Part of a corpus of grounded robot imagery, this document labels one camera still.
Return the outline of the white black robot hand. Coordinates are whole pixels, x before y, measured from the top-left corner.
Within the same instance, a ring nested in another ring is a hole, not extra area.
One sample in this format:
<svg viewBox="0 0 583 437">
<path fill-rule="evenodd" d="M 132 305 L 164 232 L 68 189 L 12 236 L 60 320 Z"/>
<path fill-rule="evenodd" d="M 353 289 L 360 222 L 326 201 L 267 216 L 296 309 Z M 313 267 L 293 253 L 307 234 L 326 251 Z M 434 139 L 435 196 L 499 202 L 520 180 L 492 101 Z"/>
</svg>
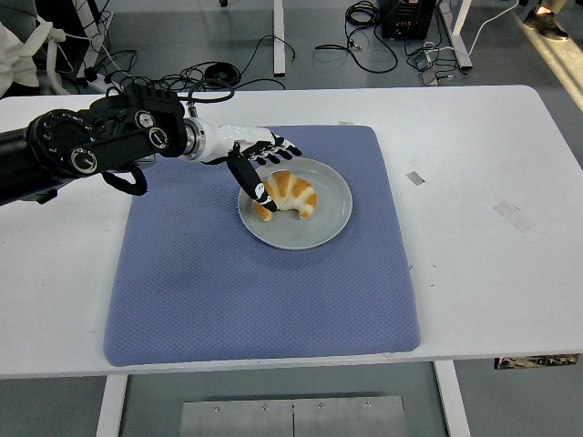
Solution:
<svg viewBox="0 0 583 437">
<path fill-rule="evenodd" d="M 275 212 L 277 205 L 264 187 L 253 163 L 264 166 L 269 162 L 279 164 L 282 159 L 300 156 L 301 151 L 284 137 L 265 127 L 224 125 L 213 133 L 207 130 L 210 154 L 201 161 L 206 164 L 225 162 L 249 198 Z"/>
</svg>

